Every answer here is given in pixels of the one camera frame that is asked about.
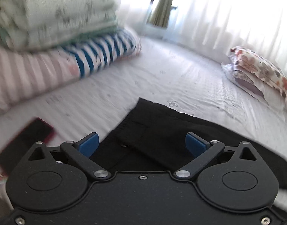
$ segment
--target white sheer curtain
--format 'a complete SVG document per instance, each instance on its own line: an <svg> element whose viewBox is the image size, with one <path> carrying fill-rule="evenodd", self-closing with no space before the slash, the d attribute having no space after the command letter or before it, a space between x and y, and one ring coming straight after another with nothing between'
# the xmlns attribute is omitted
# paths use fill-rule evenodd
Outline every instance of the white sheer curtain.
<svg viewBox="0 0 287 225"><path fill-rule="evenodd" d="M184 44L217 62L244 45L287 76L287 0L174 0L167 29L146 24L151 0L118 0L118 18L141 34Z"/></svg>

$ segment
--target screw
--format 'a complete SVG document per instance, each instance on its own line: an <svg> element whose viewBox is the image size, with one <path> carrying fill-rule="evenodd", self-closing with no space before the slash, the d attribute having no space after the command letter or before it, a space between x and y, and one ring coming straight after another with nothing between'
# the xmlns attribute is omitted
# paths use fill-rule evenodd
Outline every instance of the screw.
<svg viewBox="0 0 287 225"><path fill-rule="evenodd" d="M15 219L15 222L16 222L17 225L24 225L25 224L25 220L23 218L21 218L21 217L17 217Z"/></svg>
<svg viewBox="0 0 287 225"><path fill-rule="evenodd" d="M105 178L109 175L106 170L98 170L93 173L97 178Z"/></svg>
<svg viewBox="0 0 287 225"><path fill-rule="evenodd" d="M139 176L140 180L147 180L147 178L148 178L147 176Z"/></svg>
<svg viewBox="0 0 287 225"><path fill-rule="evenodd" d="M186 170L179 170L176 172L176 176L179 178L187 178L190 176L190 172Z"/></svg>
<svg viewBox="0 0 287 225"><path fill-rule="evenodd" d="M261 220L262 225L269 225L271 223L271 219L269 217L265 217Z"/></svg>

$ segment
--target black garment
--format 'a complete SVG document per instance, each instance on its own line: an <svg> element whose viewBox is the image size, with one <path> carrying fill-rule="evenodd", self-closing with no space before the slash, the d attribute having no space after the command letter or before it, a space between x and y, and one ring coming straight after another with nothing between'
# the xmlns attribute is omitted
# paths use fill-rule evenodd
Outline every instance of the black garment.
<svg viewBox="0 0 287 225"><path fill-rule="evenodd" d="M185 147L188 132L194 132L206 141L219 140L226 146L251 142L275 174L280 188L287 189L287 162L277 154L220 125L141 98L90 159L111 173L176 171L193 160Z"/></svg>

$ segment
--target blue rubber pad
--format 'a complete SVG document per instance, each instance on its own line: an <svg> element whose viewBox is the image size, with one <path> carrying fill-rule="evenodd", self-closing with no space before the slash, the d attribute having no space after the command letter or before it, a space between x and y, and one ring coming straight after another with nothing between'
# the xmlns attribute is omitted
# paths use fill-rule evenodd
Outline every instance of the blue rubber pad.
<svg viewBox="0 0 287 225"><path fill-rule="evenodd" d="M195 138L191 134L187 134L185 137L186 148L191 152L191 154L197 158L199 155L203 154L210 147L210 144L207 145Z"/></svg>
<svg viewBox="0 0 287 225"><path fill-rule="evenodd" d="M96 133L82 144L79 145L78 151L86 157L90 157L99 146L99 135Z"/></svg>

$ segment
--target striped blanket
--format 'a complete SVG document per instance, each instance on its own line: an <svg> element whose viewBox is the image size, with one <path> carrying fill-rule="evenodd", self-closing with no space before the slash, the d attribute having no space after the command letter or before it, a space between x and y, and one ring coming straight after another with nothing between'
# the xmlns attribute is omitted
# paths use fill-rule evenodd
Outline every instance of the striped blanket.
<svg viewBox="0 0 287 225"><path fill-rule="evenodd" d="M140 39L130 29L33 54L0 45L0 114L21 100L89 76L140 50Z"/></svg>

